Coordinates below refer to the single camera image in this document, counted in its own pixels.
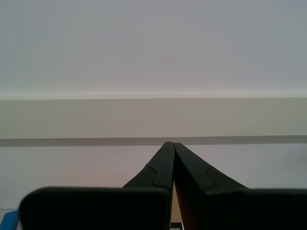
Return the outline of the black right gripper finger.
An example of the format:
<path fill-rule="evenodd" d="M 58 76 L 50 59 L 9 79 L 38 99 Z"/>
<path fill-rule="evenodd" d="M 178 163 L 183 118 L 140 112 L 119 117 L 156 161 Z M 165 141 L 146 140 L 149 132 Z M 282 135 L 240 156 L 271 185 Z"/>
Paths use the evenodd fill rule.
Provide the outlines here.
<path fill-rule="evenodd" d="M 166 142 L 121 188 L 44 187 L 19 205 L 24 230 L 167 230 L 175 146 Z"/>
<path fill-rule="evenodd" d="M 174 143 L 174 183 L 186 230 L 305 230 L 305 189 L 251 189 Z"/>

